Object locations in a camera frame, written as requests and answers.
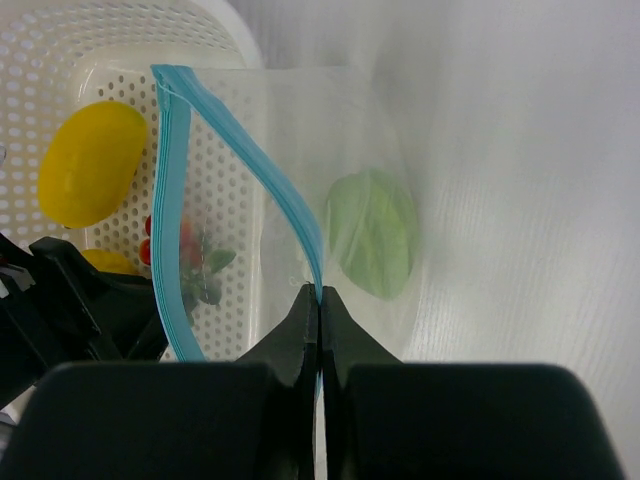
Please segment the red cherry tomatoes sprig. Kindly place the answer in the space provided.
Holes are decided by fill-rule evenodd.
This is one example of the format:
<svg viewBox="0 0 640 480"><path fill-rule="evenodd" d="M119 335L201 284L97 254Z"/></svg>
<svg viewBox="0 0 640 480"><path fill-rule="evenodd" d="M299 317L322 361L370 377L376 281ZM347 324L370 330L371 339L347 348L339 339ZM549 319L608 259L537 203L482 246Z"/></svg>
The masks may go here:
<svg viewBox="0 0 640 480"><path fill-rule="evenodd" d="M236 258L232 249L215 247L202 227L184 215L180 225L179 273L182 303L194 325L194 310L200 303L216 306L222 298L218 274Z"/></svg>

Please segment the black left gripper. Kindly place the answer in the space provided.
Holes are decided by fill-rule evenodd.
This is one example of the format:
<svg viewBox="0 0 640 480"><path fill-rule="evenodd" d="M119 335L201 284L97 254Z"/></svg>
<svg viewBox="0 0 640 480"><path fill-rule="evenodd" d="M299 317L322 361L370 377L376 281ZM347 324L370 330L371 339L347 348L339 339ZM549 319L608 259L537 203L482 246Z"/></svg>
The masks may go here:
<svg viewBox="0 0 640 480"><path fill-rule="evenodd" d="M1 406L74 361L157 361L168 342L151 281L102 272L70 242L1 238Z"/></svg>

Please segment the green toy pepper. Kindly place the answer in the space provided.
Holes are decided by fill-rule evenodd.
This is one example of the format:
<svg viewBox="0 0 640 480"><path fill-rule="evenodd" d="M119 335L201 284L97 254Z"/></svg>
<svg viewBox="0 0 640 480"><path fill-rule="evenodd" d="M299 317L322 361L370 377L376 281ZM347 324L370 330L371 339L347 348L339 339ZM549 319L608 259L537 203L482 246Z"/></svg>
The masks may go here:
<svg viewBox="0 0 640 480"><path fill-rule="evenodd" d="M420 246L416 209L399 180L375 168L336 180L325 219L330 253L344 275L376 298L397 298Z"/></svg>

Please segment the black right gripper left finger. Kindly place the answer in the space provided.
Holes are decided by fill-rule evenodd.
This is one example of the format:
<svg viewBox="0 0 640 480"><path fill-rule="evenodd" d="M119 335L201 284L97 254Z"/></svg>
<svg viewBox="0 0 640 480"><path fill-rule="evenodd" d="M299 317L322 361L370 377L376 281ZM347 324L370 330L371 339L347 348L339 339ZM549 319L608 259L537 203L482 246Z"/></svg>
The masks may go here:
<svg viewBox="0 0 640 480"><path fill-rule="evenodd" d="M68 364L37 387L5 479L311 479L313 286L233 362Z"/></svg>

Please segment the yellow toy pear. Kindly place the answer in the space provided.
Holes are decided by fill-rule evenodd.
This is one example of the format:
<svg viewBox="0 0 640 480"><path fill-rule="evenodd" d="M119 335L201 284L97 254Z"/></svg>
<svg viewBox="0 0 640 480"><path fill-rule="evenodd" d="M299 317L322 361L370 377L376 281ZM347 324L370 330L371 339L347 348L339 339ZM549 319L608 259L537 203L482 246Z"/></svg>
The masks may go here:
<svg viewBox="0 0 640 480"><path fill-rule="evenodd" d="M134 276L139 274L136 267L124 255L116 252L87 249L81 251L81 255L101 272Z"/></svg>

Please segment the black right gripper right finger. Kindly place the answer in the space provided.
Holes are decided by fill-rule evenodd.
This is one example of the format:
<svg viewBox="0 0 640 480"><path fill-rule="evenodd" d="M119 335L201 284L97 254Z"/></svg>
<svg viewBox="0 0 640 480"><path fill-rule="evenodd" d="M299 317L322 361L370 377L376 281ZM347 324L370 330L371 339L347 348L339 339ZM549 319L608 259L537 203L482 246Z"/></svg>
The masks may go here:
<svg viewBox="0 0 640 480"><path fill-rule="evenodd" d="M332 479L620 479L583 383L552 364L404 363L326 288L319 309Z"/></svg>

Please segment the clear teal-zipper zip bag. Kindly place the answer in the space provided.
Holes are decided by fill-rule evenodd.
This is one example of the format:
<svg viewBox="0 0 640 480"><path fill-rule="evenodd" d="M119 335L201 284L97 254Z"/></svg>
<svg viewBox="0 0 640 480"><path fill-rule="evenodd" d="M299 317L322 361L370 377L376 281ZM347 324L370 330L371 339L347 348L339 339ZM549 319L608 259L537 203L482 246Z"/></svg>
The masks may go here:
<svg viewBox="0 0 640 480"><path fill-rule="evenodd" d="M155 64L151 72L160 113L151 271L172 357L224 361L202 352L180 288L180 225L186 215L194 118L222 140L263 191L257 336L246 351L283 320L299 290L311 285L315 291L334 288L351 317L388 351L401 355L416 321L422 283L417 207L418 255L405 289L393 300L376 298L353 284L328 243L325 202L336 180L375 168L397 178L412 198L396 134L365 79L346 67L257 70Z"/></svg>

